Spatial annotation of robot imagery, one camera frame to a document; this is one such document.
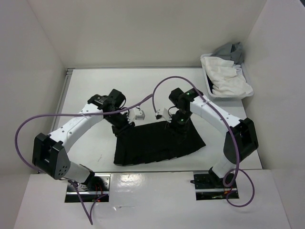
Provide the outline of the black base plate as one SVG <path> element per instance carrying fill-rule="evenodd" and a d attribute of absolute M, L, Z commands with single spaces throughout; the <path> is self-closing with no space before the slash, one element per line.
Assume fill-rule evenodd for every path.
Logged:
<path fill-rule="evenodd" d="M 74 181 L 77 188 L 75 189 L 72 184 L 68 183 L 64 202 L 79 203 L 80 200 L 76 190 L 78 190 L 84 203 L 93 203 L 95 200 L 97 202 L 109 202 L 110 181 L 111 174 L 96 173 L 89 187 Z"/>
<path fill-rule="evenodd" d="M 226 200 L 238 199 L 237 184 L 234 183 L 230 187 L 223 185 L 222 179 L 212 178 L 208 172 L 194 172 L 193 179 L 190 181 L 194 185 L 196 200 Z"/>

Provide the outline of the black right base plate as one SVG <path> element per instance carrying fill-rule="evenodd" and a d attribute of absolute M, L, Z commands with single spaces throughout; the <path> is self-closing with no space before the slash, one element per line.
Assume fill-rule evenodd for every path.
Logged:
<path fill-rule="evenodd" d="M 196 200 L 226 200 L 238 199 L 237 184 L 234 183 L 230 187 L 223 185 L 222 179 L 212 178 L 208 172 L 194 172 L 193 179 L 190 181 L 194 185 Z"/>

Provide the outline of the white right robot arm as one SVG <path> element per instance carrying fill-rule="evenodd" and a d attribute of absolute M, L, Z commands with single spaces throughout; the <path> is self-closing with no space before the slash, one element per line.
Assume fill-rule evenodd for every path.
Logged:
<path fill-rule="evenodd" d="M 232 178 L 225 179 L 228 172 L 239 168 L 239 164 L 259 146 L 254 122 L 229 114 L 195 89 L 183 92 L 176 88 L 171 91 L 169 100 L 178 109 L 169 122 L 169 127 L 175 133 L 185 134 L 190 117 L 195 114 L 223 134 L 223 153 L 208 171 L 209 183 L 213 187 L 220 187 L 224 182 L 231 182 Z"/>

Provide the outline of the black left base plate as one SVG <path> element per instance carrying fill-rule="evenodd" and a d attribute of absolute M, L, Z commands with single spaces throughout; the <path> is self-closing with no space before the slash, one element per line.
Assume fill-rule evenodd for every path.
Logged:
<path fill-rule="evenodd" d="M 109 202 L 110 181 L 111 174 L 96 173 L 89 187 L 74 181 L 77 188 L 75 189 L 72 184 L 68 183 L 64 202 L 79 203 L 80 200 L 76 190 L 78 190 L 84 203 L 93 203 L 95 200 L 97 202 Z"/>

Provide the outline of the black pleated skirt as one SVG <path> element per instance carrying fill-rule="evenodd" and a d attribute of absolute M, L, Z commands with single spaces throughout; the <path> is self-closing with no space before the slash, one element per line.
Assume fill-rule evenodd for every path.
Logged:
<path fill-rule="evenodd" d="M 170 160 L 205 147 L 192 121 L 176 132 L 166 121 L 132 127 L 117 136 L 114 164 L 131 166 Z"/>

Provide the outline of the grey skirt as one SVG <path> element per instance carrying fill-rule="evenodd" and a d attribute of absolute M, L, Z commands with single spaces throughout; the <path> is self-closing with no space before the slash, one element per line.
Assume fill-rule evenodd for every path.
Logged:
<path fill-rule="evenodd" d="M 226 43 L 217 48 L 211 56 L 241 64 L 244 62 L 243 44 L 241 42 Z"/>

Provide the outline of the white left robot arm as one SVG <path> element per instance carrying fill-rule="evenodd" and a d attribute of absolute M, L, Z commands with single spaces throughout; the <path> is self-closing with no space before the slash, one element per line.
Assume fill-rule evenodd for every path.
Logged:
<path fill-rule="evenodd" d="M 71 162 L 68 152 L 90 128 L 102 120 L 112 125 L 115 136 L 134 126 L 128 116 L 118 112 L 126 97 L 113 89 L 109 95 L 94 95 L 80 111 L 57 130 L 34 139 L 32 163 L 55 180 L 66 179 L 77 182 L 83 190 L 91 190 L 97 178 L 89 168 Z"/>

